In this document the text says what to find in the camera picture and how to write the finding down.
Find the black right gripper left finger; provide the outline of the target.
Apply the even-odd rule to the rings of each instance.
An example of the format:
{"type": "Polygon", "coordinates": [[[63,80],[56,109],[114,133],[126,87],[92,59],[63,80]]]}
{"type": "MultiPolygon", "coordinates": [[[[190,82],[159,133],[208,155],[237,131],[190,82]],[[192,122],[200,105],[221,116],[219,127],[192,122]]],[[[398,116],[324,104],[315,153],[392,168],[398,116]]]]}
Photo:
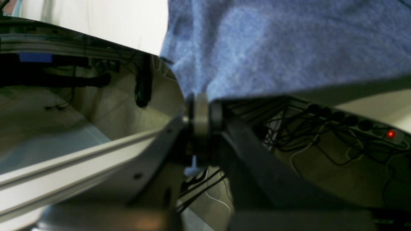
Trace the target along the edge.
{"type": "Polygon", "coordinates": [[[95,187],[50,206],[36,231],[183,231],[175,212],[187,167],[197,167],[192,141],[210,133],[206,94],[186,99],[175,117],[137,157],[95,187]]]}

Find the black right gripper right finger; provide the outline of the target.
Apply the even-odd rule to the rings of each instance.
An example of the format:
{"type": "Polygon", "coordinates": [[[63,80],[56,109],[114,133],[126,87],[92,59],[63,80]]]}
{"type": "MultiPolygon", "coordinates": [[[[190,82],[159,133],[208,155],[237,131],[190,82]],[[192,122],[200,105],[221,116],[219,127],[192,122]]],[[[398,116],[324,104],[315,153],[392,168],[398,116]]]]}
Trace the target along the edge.
{"type": "Polygon", "coordinates": [[[298,176],[263,147],[252,128],[287,100],[215,101],[210,131],[220,140],[217,163],[231,182],[231,231],[409,231],[410,213],[353,205],[298,176]]]}

